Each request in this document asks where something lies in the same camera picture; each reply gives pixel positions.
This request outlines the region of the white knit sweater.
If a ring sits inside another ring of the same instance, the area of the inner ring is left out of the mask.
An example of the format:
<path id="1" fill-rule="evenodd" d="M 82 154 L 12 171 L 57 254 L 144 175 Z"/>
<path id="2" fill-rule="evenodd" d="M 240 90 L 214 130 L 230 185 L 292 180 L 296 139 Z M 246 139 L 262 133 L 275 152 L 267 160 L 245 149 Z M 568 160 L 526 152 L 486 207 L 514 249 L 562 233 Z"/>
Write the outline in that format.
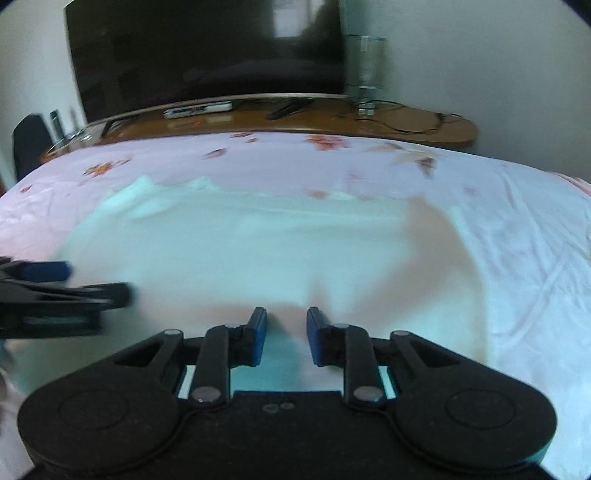
<path id="1" fill-rule="evenodd" d="M 104 200 L 53 254 L 73 285 L 126 282 L 131 307 L 105 316 L 96 337 L 9 346 L 9 377 L 23 393 L 164 329 L 188 337 L 266 308 L 252 390 L 335 390 L 337 370 L 312 364 L 308 308 L 386 338 L 407 330 L 471 359 L 487 356 L 484 288 L 445 211 L 420 197 L 345 193 L 272 195 L 201 182 L 139 180 Z"/>

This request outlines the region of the black jacket on chair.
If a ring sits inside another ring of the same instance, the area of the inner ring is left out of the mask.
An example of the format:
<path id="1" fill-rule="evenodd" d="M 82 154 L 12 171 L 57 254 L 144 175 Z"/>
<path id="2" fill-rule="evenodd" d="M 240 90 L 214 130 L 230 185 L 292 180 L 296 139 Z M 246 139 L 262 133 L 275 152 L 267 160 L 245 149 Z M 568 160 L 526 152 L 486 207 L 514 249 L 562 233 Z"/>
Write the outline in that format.
<path id="1" fill-rule="evenodd" d="M 16 178 L 21 181 L 41 165 L 41 156 L 53 141 L 39 114 L 23 118 L 13 130 L 13 160 Z"/>

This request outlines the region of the floral pink bed sheet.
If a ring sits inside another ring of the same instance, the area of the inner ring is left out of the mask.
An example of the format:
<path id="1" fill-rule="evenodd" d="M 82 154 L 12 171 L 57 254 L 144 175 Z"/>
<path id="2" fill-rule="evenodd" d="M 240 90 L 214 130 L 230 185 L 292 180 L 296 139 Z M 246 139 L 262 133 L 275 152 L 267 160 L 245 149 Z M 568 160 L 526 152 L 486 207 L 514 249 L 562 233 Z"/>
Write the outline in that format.
<path id="1" fill-rule="evenodd" d="M 1 200 L 1 252 L 58 260 L 59 243 L 110 196 L 139 180 L 201 182 L 272 195 L 420 197 L 453 218 L 484 288 L 480 361 L 548 396 L 558 417 L 544 466 L 590 475 L 590 187 L 524 165 L 383 139 L 238 133 L 137 140 L 60 156 Z M 1 475 L 31 466 L 16 429 L 25 395 L 1 347 Z"/>

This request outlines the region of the wooden tv console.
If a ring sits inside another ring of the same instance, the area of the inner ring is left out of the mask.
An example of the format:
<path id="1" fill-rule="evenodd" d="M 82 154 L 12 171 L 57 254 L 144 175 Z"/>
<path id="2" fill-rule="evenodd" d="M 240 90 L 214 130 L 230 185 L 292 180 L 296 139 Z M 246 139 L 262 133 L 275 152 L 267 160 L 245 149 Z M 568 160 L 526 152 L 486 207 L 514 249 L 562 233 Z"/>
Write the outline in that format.
<path id="1" fill-rule="evenodd" d="M 373 116 L 361 116 L 346 98 L 317 98 L 315 103 L 286 118 L 269 121 L 266 115 L 294 99 L 245 98 L 235 100 L 229 112 L 166 119 L 169 108 L 151 108 L 93 122 L 73 139 L 50 147 L 41 163 L 82 148 L 141 139 L 213 133 L 287 132 L 386 138 L 448 149 L 473 145 L 479 129 L 455 113 L 413 108 L 378 100 Z"/>

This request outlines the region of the large curved black television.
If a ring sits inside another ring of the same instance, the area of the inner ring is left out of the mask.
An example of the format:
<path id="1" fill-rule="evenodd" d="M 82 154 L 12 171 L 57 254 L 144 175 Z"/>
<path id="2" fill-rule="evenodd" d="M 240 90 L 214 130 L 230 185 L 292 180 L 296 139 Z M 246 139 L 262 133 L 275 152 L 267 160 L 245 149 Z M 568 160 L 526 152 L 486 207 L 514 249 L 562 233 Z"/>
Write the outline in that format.
<path id="1" fill-rule="evenodd" d="M 205 98 L 345 91 L 337 1 L 81 0 L 65 20 L 90 122 Z"/>

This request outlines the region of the silver set-top box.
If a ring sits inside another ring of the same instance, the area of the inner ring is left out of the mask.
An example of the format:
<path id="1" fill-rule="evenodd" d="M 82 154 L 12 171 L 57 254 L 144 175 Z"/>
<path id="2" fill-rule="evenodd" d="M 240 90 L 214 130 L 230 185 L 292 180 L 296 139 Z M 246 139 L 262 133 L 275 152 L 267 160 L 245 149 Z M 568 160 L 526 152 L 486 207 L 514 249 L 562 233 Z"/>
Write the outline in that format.
<path id="1" fill-rule="evenodd" d="M 196 115 L 229 112 L 233 109 L 232 101 L 217 101 L 166 109 L 163 117 L 166 119 L 186 118 Z"/>

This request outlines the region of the black remote control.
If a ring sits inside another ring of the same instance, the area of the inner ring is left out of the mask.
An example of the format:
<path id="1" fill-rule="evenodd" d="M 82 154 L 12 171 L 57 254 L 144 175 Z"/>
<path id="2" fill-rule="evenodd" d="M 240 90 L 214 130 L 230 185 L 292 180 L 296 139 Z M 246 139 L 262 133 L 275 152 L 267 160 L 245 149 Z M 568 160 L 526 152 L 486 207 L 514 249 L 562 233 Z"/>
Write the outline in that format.
<path id="1" fill-rule="evenodd" d="M 315 103 L 313 98 L 294 98 L 287 101 L 286 104 L 281 106 L 280 108 L 270 112 L 266 115 L 266 120 L 269 121 L 276 121 L 292 114 L 296 114 L 297 112 L 303 111 L 308 106 L 311 106 Z"/>

